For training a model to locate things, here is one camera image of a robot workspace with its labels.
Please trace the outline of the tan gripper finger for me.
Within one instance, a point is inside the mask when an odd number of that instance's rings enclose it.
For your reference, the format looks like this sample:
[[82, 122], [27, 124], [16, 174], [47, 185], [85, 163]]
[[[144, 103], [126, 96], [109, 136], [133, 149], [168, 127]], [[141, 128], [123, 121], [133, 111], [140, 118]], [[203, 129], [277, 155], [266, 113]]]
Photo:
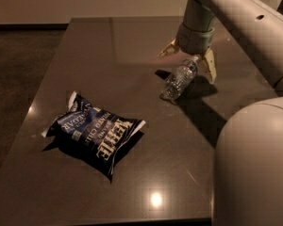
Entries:
[[216, 81], [217, 73], [214, 54], [210, 48], [200, 56], [200, 70], [208, 82], [213, 85]]
[[158, 53], [158, 58], [174, 55], [178, 52], [179, 46], [177, 45], [176, 40], [172, 40]]

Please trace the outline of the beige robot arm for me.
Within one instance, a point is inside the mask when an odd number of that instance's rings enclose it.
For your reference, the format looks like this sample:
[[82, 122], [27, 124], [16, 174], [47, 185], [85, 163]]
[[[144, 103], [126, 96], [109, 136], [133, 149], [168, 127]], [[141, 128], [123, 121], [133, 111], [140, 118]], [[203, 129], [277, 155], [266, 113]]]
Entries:
[[213, 226], [283, 226], [283, 12], [259, 0], [188, 0], [163, 56], [203, 60], [241, 100], [216, 143]]

